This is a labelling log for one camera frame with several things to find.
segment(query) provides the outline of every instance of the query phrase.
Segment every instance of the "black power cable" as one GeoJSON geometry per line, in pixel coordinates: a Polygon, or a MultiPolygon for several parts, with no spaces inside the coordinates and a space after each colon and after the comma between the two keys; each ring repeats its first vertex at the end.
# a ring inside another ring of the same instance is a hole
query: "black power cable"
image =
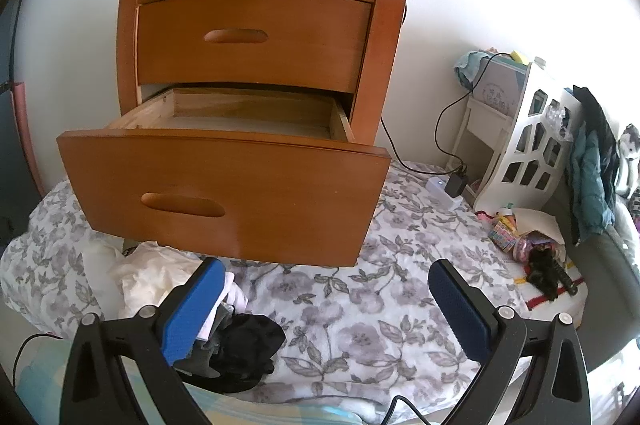
{"type": "MultiPolygon", "coordinates": [[[[406,16],[406,5],[404,6],[404,15],[406,16]]],[[[500,53],[494,53],[493,55],[491,55],[489,57],[489,60],[486,63],[486,66],[484,67],[484,69],[482,70],[482,73],[480,73],[480,76],[478,77],[478,80],[476,81],[475,84],[473,84],[471,86],[471,89],[466,92],[464,95],[462,95],[458,100],[455,100],[453,102],[451,102],[447,107],[445,107],[440,114],[438,115],[438,121],[436,122],[436,127],[433,131],[433,139],[436,143],[436,147],[438,148],[438,150],[443,153],[446,154],[447,156],[450,156],[452,158],[456,158],[456,160],[460,161],[460,165],[458,167],[456,167],[455,169],[449,170],[449,171],[444,171],[444,172],[425,172],[422,170],[416,170],[416,169],[412,169],[411,167],[409,167],[408,165],[404,164],[404,162],[402,162],[402,160],[400,160],[400,156],[398,155],[398,151],[396,150],[396,145],[394,144],[393,140],[391,139],[391,135],[389,135],[389,132],[386,129],[386,125],[385,125],[385,121],[382,119],[382,117],[380,118],[380,122],[382,123],[382,128],[385,130],[386,133],[386,137],[389,139],[389,143],[391,144],[391,148],[394,150],[394,154],[396,155],[396,158],[398,159],[398,161],[400,162],[400,164],[407,170],[410,170],[411,172],[417,172],[419,174],[426,174],[428,176],[439,176],[441,174],[454,174],[457,172],[462,172],[462,174],[466,173],[466,164],[465,162],[462,160],[462,158],[460,158],[460,156],[458,156],[457,154],[453,154],[451,152],[447,152],[445,151],[440,144],[438,143],[438,127],[440,126],[440,121],[442,119],[442,115],[444,115],[444,113],[449,109],[452,108],[453,106],[455,106],[457,103],[461,102],[462,100],[464,100],[466,97],[468,97],[470,94],[472,94],[475,90],[476,87],[478,87],[478,84],[480,83],[480,81],[482,80],[482,77],[484,76],[484,72],[486,71],[486,69],[489,67],[489,63],[495,59],[497,56],[500,55],[504,55],[504,56],[511,56],[511,54],[509,53],[504,53],[504,52],[500,52],[500,53]]]]}
{"type": "Polygon", "coordinates": [[[36,339],[38,337],[49,337],[50,339],[58,339],[58,340],[63,340],[62,337],[57,337],[55,335],[51,335],[49,333],[36,333],[34,335],[31,335],[30,337],[27,337],[25,339],[25,341],[22,343],[22,345],[20,346],[20,349],[18,349],[18,353],[17,355],[15,355],[15,360],[14,360],[14,371],[13,371],[13,375],[12,375],[12,385],[14,386],[15,389],[15,372],[18,369],[18,360],[20,360],[20,355],[22,354],[22,351],[24,349],[24,346],[27,345],[29,342],[31,342],[32,339],[36,339]]]}
{"type": "Polygon", "coordinates": [[[427,418],[425,418],[422,414],[420,414],[420,411],[417,410],[417,408],[415,408],[415,405],[413,403],[407,400],[407,398],[405,398],[404,396],[400,396],[400,395],[394,396],[393,400],[391,400],[391,405],[389,405],[389,410],[386,411],[385,417],[382,418],[380,425],[386,425],[387,423],[389,423],[389,420],[391,419],[391,415],[394,413],[394,410],[396,409],[396,403],[398,403],[398,400],[404,401],[409,406],[409,408],[412,411],[414,411],[415,415],[418,418],[420,418],[420,420],[422,421],[422,423],[424,423],[424,425],[431,425],[427,421],[427,418]]]}

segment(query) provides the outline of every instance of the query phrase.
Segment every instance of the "screw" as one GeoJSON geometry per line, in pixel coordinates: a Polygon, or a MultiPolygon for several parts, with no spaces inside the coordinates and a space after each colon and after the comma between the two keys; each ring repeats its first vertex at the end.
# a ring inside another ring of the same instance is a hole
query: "screw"
{"type": "Polygon", "coordinates": [[[147,304],[143,306],[138,311],[138,315],[140,315],[143,319],[148,319],[153,317],[156,314],[156,307],[153,304],[147,304]]]}
{"type": "Polygon", "coordinates": [[[513,311],[508,306],[500,306],[498,308],[498,315],[500,315],[503,319],[513,319],[516,315],[516,312],[513,311]]]}
{"type": "Polygon", "coordinates": [[[82,326],[90,326],[95,322],[95,313],[87,313],[82,317],[80,322],[82,323],[82,326]]]}
{"type": "Polygon", "coordinates": [[[560,313],[558,315],[558,320],[562,323],[562,324],[573,324],[574,320],[571,318],[571,315],[569,315],[569,313],[560,313]]]}

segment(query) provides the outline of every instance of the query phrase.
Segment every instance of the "husky plush toy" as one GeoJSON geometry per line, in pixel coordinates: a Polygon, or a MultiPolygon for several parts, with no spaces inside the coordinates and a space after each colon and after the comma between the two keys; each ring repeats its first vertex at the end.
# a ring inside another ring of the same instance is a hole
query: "husky plush toy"
{"type": "Polygon", "coordinates": [[[618,141],[620,169],[616,179],[616,193],[629,199],[638,188],[638,159],[640,158],[640,132],[633,124],[626,126],[618,141]]]}

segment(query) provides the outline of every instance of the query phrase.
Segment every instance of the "drawer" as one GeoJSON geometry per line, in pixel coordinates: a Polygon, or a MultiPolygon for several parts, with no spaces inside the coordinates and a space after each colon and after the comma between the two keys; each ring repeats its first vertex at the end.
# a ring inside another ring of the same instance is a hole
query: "drawer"
{"type": "Polygon", "coordinates": [[[175,88],[106,129],[58,138],[89,224],[138,241],[353,265],[390,158],[354,144],[333,98],[175,88]]]}
{"type": "Polygon", "coordinates": [[[138,10],[139,84],[246,82],[353,93],[370,4],[164,0],[138,10]]]}

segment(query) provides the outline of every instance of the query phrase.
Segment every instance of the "bedspread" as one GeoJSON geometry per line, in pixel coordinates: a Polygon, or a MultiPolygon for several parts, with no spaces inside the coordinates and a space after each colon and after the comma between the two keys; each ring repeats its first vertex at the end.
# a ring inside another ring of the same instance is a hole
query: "bedspread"
{"type": "MultiPolygon", "coordinates": [[[[392,163],[355,267],[229,261],[248,311],[270,316],[287,337],[274,373],[238,397],[325,401],[368,422],[379,421],[396,394],[424,412],[457,401],[478,364],[434,303],[431,263],[449,259],[494,305],[527,309],[469,206],[438,210],[426,179],[392,163]]],[[[394,421],[412,416],[398,409],[394,421]]]]}
{"type": "MultiPolygon", "coordinates": [[[[527,309],[469,206],[439,209],[427,179],[392,162],[355,267],[223,259],[250,299],[248,311],[270,316],[286,333],[274,373],[235,396],[326,403],[370,423],[380,421],[396,394],[425,413],[455,404],[479,366],[466,359],[434,303],[431,263],[449,259],[494,305],[508,304],[521,315],[527,309]]],[[[90,228],[68,180],[61,182],[0,259],[5,303],[43,331],[73,336],[84,313],[102,313],[81,251],[103,240],[118,246],[118,238],[90,228]]],[[[399,405],[393,422],[411,417],[399,405]]]]}

